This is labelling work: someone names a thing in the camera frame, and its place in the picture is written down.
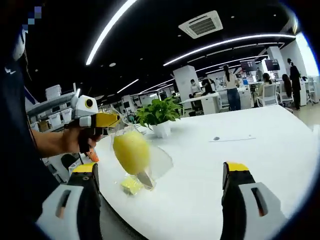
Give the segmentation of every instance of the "woman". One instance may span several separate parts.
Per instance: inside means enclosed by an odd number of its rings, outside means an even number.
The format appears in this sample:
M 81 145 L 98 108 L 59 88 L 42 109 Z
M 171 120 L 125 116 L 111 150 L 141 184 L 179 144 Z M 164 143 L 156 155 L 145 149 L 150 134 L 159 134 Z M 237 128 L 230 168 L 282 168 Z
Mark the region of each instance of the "woman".
M 239 81 L 233 73 L 229 72 L 229 67 L 227 65 L 223 66 L 223 70 L 225 71 L 223 76 L 223 81 L 226 85 L 226 92 L 228 96 L 228 101 L 230 105 L 231 111 L 236 111 L 241 109 L 240 104 L 240 95 L 237 89 L 237 85 Z
M 201 93 L 201 88 L 198 84 L 196 84 L 194 79 L 191 79 L 191 93 L 194 96 L 196 93 Z
M 290 78 L 287 74 L 282 75 L 282 81 L 284 83 L 284 89 L 288 98 L 292 97 L 292 86 L 290 82 Z
M 215 91 L 213 91 L 212 89 L 211 83 L 212 83 L 211 80 L 208 78 L 205 78 L 202 80 L 202 87 L 204 87 L 205 89 L 203 96 L 215 93 Z
M 270 85 L 272 84 L 272 81 L 270 80 L 270 75 L 268 73 L 264 73 L 262 75 L 263 78 L 263 83 L 260 85 L 259 89 L 258 89 L 258 95 L 262 96 L 262 92 L 264 90 L 264 85 Z
M 300 110 L 300 72 L 298 71 L 297 67 L 288 58 L 288 64 L 290 64 L 290 79 L 292 80 L 292 92 L 293 92 L 293 101 L 295 108 L 299 111 Z

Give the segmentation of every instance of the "white cabinet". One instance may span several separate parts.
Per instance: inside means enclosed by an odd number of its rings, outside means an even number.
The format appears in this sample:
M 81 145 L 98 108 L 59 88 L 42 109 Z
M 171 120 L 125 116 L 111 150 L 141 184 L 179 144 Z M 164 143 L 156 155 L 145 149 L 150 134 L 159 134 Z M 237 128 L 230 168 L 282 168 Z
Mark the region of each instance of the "white cabinet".
M 239 91 L 241 109 L 251 108 L 251 93 L 250 90 Z
M 201 99 L 201 103 L 204 115 L 216 114 L 218 112 L 216 97 L 208 97 Z

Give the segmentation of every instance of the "storage box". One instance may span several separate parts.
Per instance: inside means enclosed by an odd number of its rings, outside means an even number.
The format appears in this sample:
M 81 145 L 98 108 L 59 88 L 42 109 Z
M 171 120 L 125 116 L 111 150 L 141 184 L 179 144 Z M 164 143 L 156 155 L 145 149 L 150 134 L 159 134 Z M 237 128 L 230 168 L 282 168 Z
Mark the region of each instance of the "storage box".
M 65 123 L 69 123 L 71 121 L 72 108 L 68 108 L 68 109 L 62 110 L 61 114 L 62 114 L 63 121 Z
M 53 128 L 61 125 L 60 112 L 50 115 L 49 119 Z
M 45 89 L 45 96 L 47 100 L 54 99 L 61 96 L 60 85 L 51 86 Z
M 45 132 L 50 129 L 47 121 L 40 121 L 38 125 L 39 125 L 40 132 Z
M 39 130 L 39 125 L 38 125 L 38 123 L 39 123 L 39 122 L 36 121 L 35 123 L 30 124 L 30 128 L 39 132 L 40 130 Z

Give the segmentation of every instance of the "office chair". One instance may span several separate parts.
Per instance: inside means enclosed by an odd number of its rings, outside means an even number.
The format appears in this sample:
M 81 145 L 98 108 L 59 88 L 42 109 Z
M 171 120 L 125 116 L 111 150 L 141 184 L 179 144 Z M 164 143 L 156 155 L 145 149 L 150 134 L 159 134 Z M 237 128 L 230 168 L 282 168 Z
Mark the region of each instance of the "office chair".
M 283 105 L 286 105 L 286 103 L 292 103 L 294 101 L 292 93 L 291 93 L 291 97 L 287 96 L 284 82 L 280 83 L 279 92 L 276 92 L 276 94 L 280 99 L 280 103 L 282 103 Z
M 316 94 L 316 90 L 315 90 L 315 86 L 314 86 L 314 80 L 313 79 L 309 79 L 308 82 L 306 82 L 305 84 L 307 84 L 305 90 L 306 90 L 306 103 L 308 104 L 308 102 L 311 102 L 312 105 L 314 105 L 316 102 L 312 99 L 312 95 Z
M 278 105 L 278 98 L 276 95 L 277 85 L 263 85 L 262 97 L 257 96 L 257 105 L 259 107 Z
M 229 100 L 228 100 L 228 94 L 226 90 L 219 92 L 218 103 L 219 103 L 219 111 L 229 109 Z

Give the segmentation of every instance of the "plastic wrap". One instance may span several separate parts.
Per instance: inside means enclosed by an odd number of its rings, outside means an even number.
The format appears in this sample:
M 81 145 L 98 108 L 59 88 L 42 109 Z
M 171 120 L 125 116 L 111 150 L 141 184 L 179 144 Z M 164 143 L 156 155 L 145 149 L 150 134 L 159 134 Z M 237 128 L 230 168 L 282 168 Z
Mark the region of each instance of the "plastic wrap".
M 156 185 L 155 180 L 173 167 L 172 158 L 164 150 L 147 141 L 144 135 L 113 107 L 109 112 L 118 114 L 121 119 L 115 128 L 108 131 L 116 158 L 123 169 L 134 176 L 134 180 L 138 179 L 146 189 L 152 190 Z

